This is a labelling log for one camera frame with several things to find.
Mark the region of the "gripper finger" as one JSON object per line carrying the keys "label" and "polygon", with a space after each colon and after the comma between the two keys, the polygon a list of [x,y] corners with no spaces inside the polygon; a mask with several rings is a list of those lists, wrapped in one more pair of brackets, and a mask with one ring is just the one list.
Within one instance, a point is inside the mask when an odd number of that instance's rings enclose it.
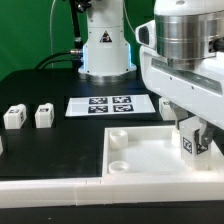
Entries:
{"label": "gripper finger", "polygon": [[189,117],[187,110],[174,104],[173,102],[170,103],[170,107],[172,112],[174,113],[175,124],[178,124],[179,121],[187,119]]}
{"label": "gripper finger", "polygon": [[207,146],[212,142],[214,126],[204,119],[199,119],[201,127],[199,129],[199,143]]}

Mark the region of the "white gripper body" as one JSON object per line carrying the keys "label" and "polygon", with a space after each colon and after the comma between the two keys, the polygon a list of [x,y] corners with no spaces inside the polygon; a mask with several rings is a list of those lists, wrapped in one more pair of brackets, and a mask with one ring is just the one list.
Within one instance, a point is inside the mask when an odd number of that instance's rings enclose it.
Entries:
{"label": "white gripper body", "polygon": [[224,130],[224,53],[202,60],[193,71],[178,71],[157,54],[155,31],[154,20],[135,30],[146,88]]}

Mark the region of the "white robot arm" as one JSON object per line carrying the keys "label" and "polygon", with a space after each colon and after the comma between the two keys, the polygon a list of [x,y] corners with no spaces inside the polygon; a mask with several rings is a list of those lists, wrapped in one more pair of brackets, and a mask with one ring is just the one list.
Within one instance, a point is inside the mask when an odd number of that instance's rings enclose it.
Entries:
{"label": "white robot arm", "polygon": [[[101,81],[131,68],[124,0],[87,0],[85,78]],[[154,19],[135,29],[145,86],[202,119],[195,140],[224,130],[224,0],[155,0]]]}

